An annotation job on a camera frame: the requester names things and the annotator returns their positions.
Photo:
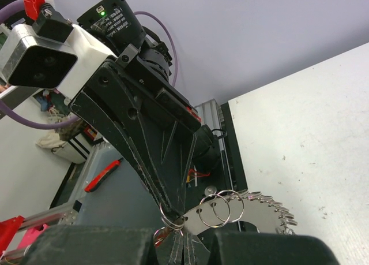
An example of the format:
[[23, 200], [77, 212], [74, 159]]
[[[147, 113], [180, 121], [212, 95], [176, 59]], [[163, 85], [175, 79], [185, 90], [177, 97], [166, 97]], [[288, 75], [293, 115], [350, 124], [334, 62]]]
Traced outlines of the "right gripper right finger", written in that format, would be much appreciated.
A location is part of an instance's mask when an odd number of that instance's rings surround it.
[[339, 264], [331, 249], [311, 236], [216, 231], [210, 250], [197, 249], [183, 264]]

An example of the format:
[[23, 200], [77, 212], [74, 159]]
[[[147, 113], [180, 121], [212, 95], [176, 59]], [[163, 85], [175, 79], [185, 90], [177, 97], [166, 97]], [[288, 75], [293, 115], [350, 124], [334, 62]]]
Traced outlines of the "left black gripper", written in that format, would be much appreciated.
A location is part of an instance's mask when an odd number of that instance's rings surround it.
[[103, 61], [70, 108], [118, 150], [175, 219], [185, 213], [185, 180], [201, 119], [168, 74], [161, 52], [130, 44]]

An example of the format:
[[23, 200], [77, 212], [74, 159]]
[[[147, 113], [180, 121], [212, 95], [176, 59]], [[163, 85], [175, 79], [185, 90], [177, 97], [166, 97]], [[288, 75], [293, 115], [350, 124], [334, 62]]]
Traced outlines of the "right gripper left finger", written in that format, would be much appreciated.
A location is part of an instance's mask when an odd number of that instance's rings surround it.
[[21, 264], [182, 264], [165, 245], [155, 248], [153, 229], [116, 226], [48, 228], [31, 245]]

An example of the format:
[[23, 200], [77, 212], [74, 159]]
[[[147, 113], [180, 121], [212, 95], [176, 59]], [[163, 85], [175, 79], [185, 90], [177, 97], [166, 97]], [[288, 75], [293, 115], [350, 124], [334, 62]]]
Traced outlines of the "large metal keyring with keys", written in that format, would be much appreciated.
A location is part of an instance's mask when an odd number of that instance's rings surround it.
[[282, 203], [261, 192], [239, 192], [227, 189], [207, 195], [200, 203], [176, 221], [162, 215], [164, 227], [154, 233], [154, 245], [159, 247], [171, 234], [195, 236], [236, 223], [250, 223], [260, 233], [293, 235], [291, 228], [298, 223], [295, 216]]

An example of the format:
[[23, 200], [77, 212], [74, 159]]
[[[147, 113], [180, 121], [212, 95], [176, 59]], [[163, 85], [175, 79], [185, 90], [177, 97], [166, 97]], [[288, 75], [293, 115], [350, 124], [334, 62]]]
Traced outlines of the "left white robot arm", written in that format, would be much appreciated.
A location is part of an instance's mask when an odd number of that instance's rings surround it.
[[72, 112], [130, 163], [165, 214], [186, 209], [186, 179], [198, 134], [197, 112], [169, 84], [172, 58], [152, 43], [126, 0], [102, 0], [77, 20], [111, 53], [72, 100]]

